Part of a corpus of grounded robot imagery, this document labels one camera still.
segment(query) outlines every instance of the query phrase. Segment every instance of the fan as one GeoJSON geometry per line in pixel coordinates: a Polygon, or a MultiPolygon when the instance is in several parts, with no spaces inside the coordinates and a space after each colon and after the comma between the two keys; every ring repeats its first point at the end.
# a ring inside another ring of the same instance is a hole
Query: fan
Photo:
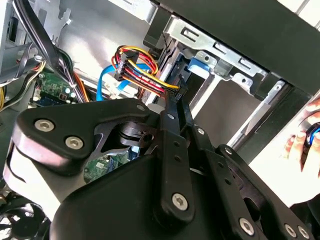
{"type": "Polygon", "coordinates": [[[43,240],[50,221],[39,206],[24,197],[13,197],[0,209],[0,231],[3,240],[43,240]]]}

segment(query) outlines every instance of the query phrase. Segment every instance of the finger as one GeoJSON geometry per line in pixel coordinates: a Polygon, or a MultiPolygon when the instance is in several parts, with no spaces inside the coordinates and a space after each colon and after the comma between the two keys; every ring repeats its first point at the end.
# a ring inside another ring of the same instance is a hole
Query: finger
{"type": "Polygon", "coordinates": [[[301,162],[301,156],[304,151],[304,143],[306,140],[307,134],[303,131],[299,132],[293,141],[290,153],[289,153],[289,160],[296,161],[298,163],[301,162]]]}
{"type": "Polygon", "coordinates": [[[290,137],[290,139],[288,140],[288,142],[286,143],[286,145],[284,147],[284,151],[281,155],[282,158],[289,159],[289,153],[290,153],[292,145],[294,144],[294,140],[295,140],[294,136],[290,137]]]}
{"type": "Polygon", "coordinates": [[[316,133],[302,172],[308,177],[318,178],[320,169],[320,133],[316,133]]]}
{"type": "Polygon", "coordinates": [[[320,98],[313,101],[312,103],[308,104],[305,109],[309,112],[313,112],[315,110],[319,110],[320,109],[320,98]]]}
{"type": "Polygon", "coordinates": [[[316,112],[315,114],[309,116],[307,118],[308,123],[310,123],[310,125],[316,124],[320,122],[320,111],[316,112]]]}

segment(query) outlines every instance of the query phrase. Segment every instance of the black mechanical arm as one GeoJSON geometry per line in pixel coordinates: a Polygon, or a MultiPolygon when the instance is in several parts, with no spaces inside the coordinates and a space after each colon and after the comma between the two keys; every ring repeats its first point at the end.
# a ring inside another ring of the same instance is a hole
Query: black mechanical arm
{"type": "Polygon", "coordinates": [[[164,97],[160,114],[121,99],[19,115],[4,178],[43,207],[50,239],[314,239],[233,149],[211,145],[183,99],[164,97]],[[140,157],[80,181],[86,161],[128,146],[140,157]]]}

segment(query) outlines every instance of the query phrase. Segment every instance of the motherboard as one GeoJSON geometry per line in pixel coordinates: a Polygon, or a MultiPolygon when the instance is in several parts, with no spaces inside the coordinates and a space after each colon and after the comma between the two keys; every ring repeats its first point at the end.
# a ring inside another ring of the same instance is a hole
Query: motherboard
{"type": "MultiPolygon", "coordinates": [[[[29,108],[49,107],[78,103],[76,94],[70,85],[50,71],[39,74],[29,108]]],[[[90,160],[84,168],[84,180],[90,183],[101,176],[110,173],[130,160],[129,153],[118,155],[104,155],[90,160]]]]}
{"type": "Polygon", "coordinates": [[[78,102],[70,85],[54,73],[43,71],[39,74],[36,83],[29,104],[32,107],[48,107],[78,102]]]}

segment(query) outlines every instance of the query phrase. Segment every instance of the screw head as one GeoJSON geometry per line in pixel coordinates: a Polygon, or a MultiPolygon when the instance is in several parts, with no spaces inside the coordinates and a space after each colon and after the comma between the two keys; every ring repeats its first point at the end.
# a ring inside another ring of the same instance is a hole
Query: screw head
{"type": "Polygon", "coordinates": [[[168,113],[167,116],[168,116],[170,119],[172,119],[172,120],[175,119],[175,116],[171,115],[170,113],[168,113]]]}
{"type": "Polygon", "coordinates": [[[188,201],[185,196],[180,193],[175,193],[172,196],[172,202],[176,206],[177,209],[181,211],[185,211],[188,208],[188,201]]]}
{"type": "Polygon", "coordinates": [[[239,224],[242,230],[248,234],[249,236],[253,236],[255,234],[254,227],[251,225],[251,223],[245,219],[245,218],[240,218],[239,219],[239,224]]]}
{"type": "Polygon", "coordinates": [[[68,148],[79,150],[84,146],[84,142],[76,136],[70,136],[65,140],[65,145],[68,148]]]}
{"type": "Polygon", "coordinates": [[[276,90],[280,90],[281,88],[282,88],[282,86],[281,86],[280,84],[278,84],[278,85],[275,86],[275,89],[276,89],[276,90]]]}
{"type": "Polygon", "coordinates": [[[37,120],[34,123],[34,126],[36,129],[42,132],[50,132],[55,128],[55,125],[51,121],[46,119],[37,120]]]}
{"type": "Polygon", "coordinates": [[[230,154],[230,155],[232,154],[232,151],[230,150],[230,148],[225,147],[224,150],[226,151],[227,154],[230,154]]]}
{"type": "Polygon", "coordinates": [[[295,230],[290,225],[285,224],[284,227],[285,227],[285,230],[288,232],[288,234],[291,237],[293,237],[293,238],[297,237],[297,234],[296,234],[295,230]]]}
{"type": "Polygon", "coordinates": [[[205,135],[205,131],[201,128],[198,128],[198,132],[201,134],[201,135],[205,135]]]}
{"type": "Polygon", "coordinates": [[[139,104],[136,107],[141,111],[145,111],[145,108],[143,106],[139,105],[139,104]]]}
{"type": "Polygon", "coordinates": [[[301,233],[301,235],[306,238],[306,239],[309,239],[310,236],[309,234],[306,232],[306,230],[304,230],[301,226],[298,226],[298,229],[299,229],[299,232],[301,233]]]}

